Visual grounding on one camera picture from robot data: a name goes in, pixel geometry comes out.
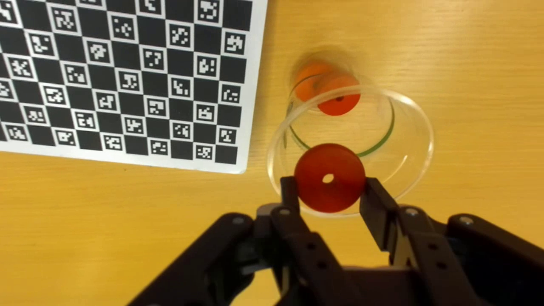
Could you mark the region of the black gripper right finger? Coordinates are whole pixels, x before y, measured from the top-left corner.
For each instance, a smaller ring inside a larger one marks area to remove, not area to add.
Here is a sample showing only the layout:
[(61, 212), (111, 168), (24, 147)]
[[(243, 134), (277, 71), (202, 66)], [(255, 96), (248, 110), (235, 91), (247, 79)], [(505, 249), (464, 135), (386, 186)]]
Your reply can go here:
[(377, 178), (369, 178), (359, 212), (389, 254), (384, 268), (359, 271), (364, 306), (486, 306), (449, 239), (420, 207), (398, 203)]

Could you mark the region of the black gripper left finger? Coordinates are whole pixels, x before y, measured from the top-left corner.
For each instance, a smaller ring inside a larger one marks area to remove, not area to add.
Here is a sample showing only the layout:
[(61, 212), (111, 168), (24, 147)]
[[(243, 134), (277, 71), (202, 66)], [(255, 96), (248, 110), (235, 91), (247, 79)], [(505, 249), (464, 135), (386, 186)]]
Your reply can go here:
[(272, 268), (274, 306), (360, 306), (362, 297), (325, 239), (301, 215), (294, 176), (281, 178), (281, 202), (262, 205), (264, 260)]

